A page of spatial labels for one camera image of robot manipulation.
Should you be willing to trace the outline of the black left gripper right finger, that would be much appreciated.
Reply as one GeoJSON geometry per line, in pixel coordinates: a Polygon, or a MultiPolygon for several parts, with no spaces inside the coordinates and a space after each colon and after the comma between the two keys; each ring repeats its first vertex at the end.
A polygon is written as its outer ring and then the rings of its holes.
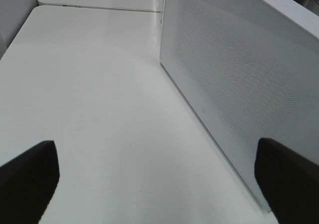
{"type": "Polygon", "coordinates": [[[258,141],[255,179],[280,224],[319,222],[319,167],[283,144],[258,141]]]}

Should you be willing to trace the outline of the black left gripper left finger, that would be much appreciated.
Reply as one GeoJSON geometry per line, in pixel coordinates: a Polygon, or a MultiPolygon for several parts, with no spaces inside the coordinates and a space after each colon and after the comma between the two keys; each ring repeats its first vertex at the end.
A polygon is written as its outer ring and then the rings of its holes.
{"type": "Polygon", "coordinates": [[[42,141],[0,167],[0,222],[37,224],[60,178],[53,140],[42,141]]]}

